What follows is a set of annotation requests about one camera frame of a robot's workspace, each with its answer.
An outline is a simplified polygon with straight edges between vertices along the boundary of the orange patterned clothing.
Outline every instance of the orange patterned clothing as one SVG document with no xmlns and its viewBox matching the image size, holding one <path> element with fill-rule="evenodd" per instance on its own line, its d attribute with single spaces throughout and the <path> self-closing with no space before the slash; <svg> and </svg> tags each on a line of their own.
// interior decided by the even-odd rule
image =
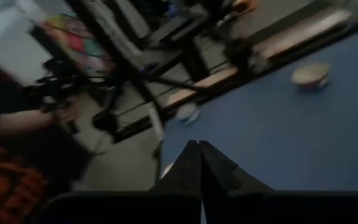
<svg viewBox="0 0 358 224">
<path fill-rule="evenodd" d="M 20 224 L 37 208 L 48 181 L 0 146 L 0 224 Z"/>
</svg>

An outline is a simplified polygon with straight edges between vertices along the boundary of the black stand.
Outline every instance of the black stand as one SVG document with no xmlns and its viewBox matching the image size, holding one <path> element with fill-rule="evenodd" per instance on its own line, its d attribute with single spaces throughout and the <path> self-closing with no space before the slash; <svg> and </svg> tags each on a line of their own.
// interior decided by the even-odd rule
<svg viewBox="0 0 358 224">
<path fill-rule="evenodd" d="M 274 191 L 206 141 L 189 141 L 148 192 L 62 195 L 39 223 L 201 223 L 201 203 L 207 223 L 358 223 L 357 192 Z"/>
<path fill-rule="evenodd" d="M 205 65 L 204 59 L 200 55 L 194 40 L 189 40 L 184 44 L 185 56 L 182 61 L 183 66 L 194 82 L 203 80 L 210 76 L 208 67 Z"/>
<path fill-rule="evenodd" d="M 153 77 L 149 75 L 147 71 L 138 71 L 138 69 L 136 69 L 126 58 L 122 56 L 122 53 L 120 53 L 120 51 L 112 43 L 110 37 L 105 33 L 103 28 L 96 21 L 94 15 L 92 15 L 92 13 L 86 8 L 83 2 L 77 0 L 66 0 L 66 2 L 74 10 L 79 19 L 83 21 L 88 30 L 94 35 L 98 43 L 115 61 L 117 67 L 114 75 L 124 74 L 125 77 L 118 77 L 118 79 L 129 80 L 134 88 L 143 97 L 146 103 L 153 103 L 162 123 L 165 121 L 165 113 L 160 103 L 154 98 L 149 89 L 146 87 L 144 83 L 145 81 L 158 82 L 164 85 L 170 85 L 177 88 L 186 88 L 193 91 L 201 91 L 205 89 L 203 87 L 176 82 L 166 78 Z M 119 142 L 125 140 L 129 136 L 132 136 L 131 133 L 120 133 L 118 131 L 119 127 L 117 126 L 116 118 L 111 113 L 111 110 L 119 96 L 123 82 L 116 86 L 114 93 L 109 92 L 109 94 L 113 94 L 114 96 L 106 96 L 106 93 L 98 90 L 98 86 L 94 85 L 87 74 L 82 72 L 76 66 L 76 63 L 45 33 L 42 28 L 35 26 L 30 33 L 48 52 L 53 55 L 55 60 L 62 61 L 65 66 L 71 68 L 70 70 L 73 73 L 81 77 L 83 79 L 82 83 L 86 83 L 87 92 L 99 103 L 99 105 L 104 106 L 103 111 L 93 118 L 95 126 L 103 131 L 110 133 L 115 138 L 114 142 Z"/>
</svg>

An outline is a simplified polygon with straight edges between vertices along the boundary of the black object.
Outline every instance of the black object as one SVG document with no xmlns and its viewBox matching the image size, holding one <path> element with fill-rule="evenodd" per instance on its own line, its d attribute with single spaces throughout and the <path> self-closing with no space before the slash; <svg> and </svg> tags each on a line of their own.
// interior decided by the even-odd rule
<svg viewBox="0 0 358 224">
<path fill-rule="evenodd" d="M 148 192 L 66 194 L 39 223 L 201 223 L 201 203 L 207 223 L 358 223 L 358 192 L 275 191 L 206 141 L 189 141 Z"/>
<path fill-rule="evenodd" d="M 144 50 L 144 41 L 139 37 L 135 30 L 132 28 L 131 23 L 127 20 L 126 15 L 123 13 L 122 9 L 119 7 L 118 3 L 113 0 L 104 1 L 110 10 L 113 12 L 114 20 L 117 22 L 117 25 L 123 31 L 123 33 L 128 37 L 128 39 L 138 48 Z"/>
<path fill-rule="evenodd" d="M 43 113 L 55 111 L 58 107 L 70 107 L 70 102 L 67 99 L 81 93 L 81 88 L 77 85 L 79 83 L 75 83 L 77 79 L 74 77 L 73 71 L 70 71 L 69 67 L 64 67 L 63 65 L 61 61 L 56 61 L 55 59 L 50 59 L 43 64 L 44 68 L 54 74 L 54 77 L 45 77 L 37 80 L 40 86 L 35 91 L 42 97 L 49 96 L 53 100 L 53 102 L 45 102 L 42 108 Z M 69 122 L 67 125 L 71 134 L 79 133 L 74 122 Z"/>
<path fill-rule="evenodd" d="M 117 119 L 111 112 L 118 96 L 119 93 L 117 89 L 110 87 L 107 90 L 107 97 L 104 101 L 102 111 L 92 117 L 93 126 L 109 133 L 113 137 L 114 142 L 119 142 L 122 139 L 121 134 L 117 131 L 119 129 Z"/>
<path fill-rule="evenodd" d="M 105 49 L 109 56 L 114 59 L 114 62 L 117 65 L 116 70 L 126 74 L 126 78 L 140 93 L 144 101 L 153 103 L 158 115 L 162 118 L 162 120 L 164 120 L 164 114 L 160 103 L 153 97 L 142 80 L 142 77 L 147 77 L 148 74 L 142 75 L 138 69 L 136 69 L 126 58 L 124 58 L 83 2 L 76 0 L 65 0 L 65 2 L 67 2 L 67 4 L 73 9 L 78 18 L 83 21 L 84 25 L 94 35 L 95 39 Z"/>
<path fill-rule="evenodd" d="M 183 59 L 183 66 L 189 73 L 192 80 L 195 82 L 201 81 L 211 74 L 205 64 L 203 56 L 193 39 L 183 42 L 185 48 L 185 58 Z"/>
<path fill-rule="evenodd" d="M 38 110 L 41 103 L 41 101 L 29 103 L 22 96 L 22 89 L 18 88 L 17 83 L 7 79 L 5 72 L 0 69 L 1 114 Z M 88 149 L 57 125 L 25 136 L 0 140 L 9 152 L 20 154 L 26 164 L 36 167 L 43 173 L 52 184 L 51 187 L 56 187 L 55 184 L 66 185 L 78 180 L 91 159 Z"/>
<path fill-rule="evenodd" d="M 254 51 L 252 50 L 252 45 L 245 39 L 235 39 L 227 43 L 223 54 L 244 75 L 252 73 L 249 60 L 253 56 Z"/>
<path fill-rule="evenodd" d="M 222 10 L 223 2 L 224 0 L 200 0 L 200 4 L 209 12 L 215 22 L 225 16 Z"/>
<path fill-rule="evenodd" d="M 153 33 L 153 41 L 155 42 L 169 42 L 170 38 L 190 25 L 194 21 L 194 18 L 185 15 L 175 16 L 163 27 Z"/>
<path fill-rule="evenodd" d="M 145 70 L 145 72 L 150 73 L 157 67 L 158 67 L 158 63 L 152 62 L 152 63 L 148 63 L 147 65 L 145 65 L 143 69 Z"/>
<path fill-rule="evenodd" d="M 52 55 L 52 57 L 56 61 L 63 62 L 63 66 L 66 69 L 72 71 L 73 73 L 77 74 L 82 82 L 90 83 L 91 81 L 88 78 L 88 75 L 83 72 L 81 69 L 77 67 L 77 64 L 67 55 L 67 53 L 62 50 L 62 48 L 53 41 L 49 35 L 45 33 L 45 31 L 39 26 L 33 26 L 33 28 L 29 31 L 29 34 L 46 50 L 48 53 Z M 117 86 L 120 86 L 122 81 L 120 79 L 116 79 L 118 83 Z M 103 104 L 104 101 L 104 93 L 98 91 L 95 88 L 90 86 L 86 89 L 87 93 L 95 99 L 99 104 Z"/>
<path fill-rule="evenodd" d="M 170 5 L 170 2 L 166 0 L 130 0 L 130 2 L 133 3 L 137 10 L 141 8 L 143 10 L 148 9 L 151 14 L 158 16 L 159 19 L 167 13 Z"/>
<path fill-rule="evenodd" d="M 162 10 L 156 10 L 155 7 L 153 7 L 153 4 L 158 3 L 158 1 L 152 1 L 149 2 L 147 0 L 129 0 L 132 5 L 139 11 L 139 13 L 142 15 L 144 20 L 146 21 L 147 25 L 152 30 L 157 30 L 160 27 L 160 20 L 164 15 L 164 11 Z"/>
</svg>

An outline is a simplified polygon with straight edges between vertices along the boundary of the white wall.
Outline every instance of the white wall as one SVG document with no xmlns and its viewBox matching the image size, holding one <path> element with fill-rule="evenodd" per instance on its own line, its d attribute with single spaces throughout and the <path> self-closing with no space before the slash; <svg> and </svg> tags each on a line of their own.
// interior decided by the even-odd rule
<svg viewBox="0 0 358 224">
<path fill-rule="evenodd" d="M 31 5 L 27 8 L 31 9 L 29 15 L 42 14 Z M 28 34 L 32 27 L 27 19 L 29 15 L 17 9 L 4 13 L 10 13 L 11 16 L 0 21 L 0 66 L 11 72 L 23 85 L 30 85 L 45 73 L 41 65 L 50 55 Z"/>
</svg>

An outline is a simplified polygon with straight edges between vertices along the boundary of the person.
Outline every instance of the person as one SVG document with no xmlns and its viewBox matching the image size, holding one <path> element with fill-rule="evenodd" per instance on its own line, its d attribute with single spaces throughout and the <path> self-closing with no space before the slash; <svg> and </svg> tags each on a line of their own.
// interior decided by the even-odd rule
<svg viewBox="0 0 358 224">
<path fill-rule="evenodd" d="M 59 121 L 78 118 L 75 104 L 50 113 L 40 110 L 0 113 L 0 140 L 40 131 Z M 26 222 L 45 199 L 49 181 L 36 167 L 28 166 L 20 154 L 0 145 L 0 224 Z"/>
</svg>

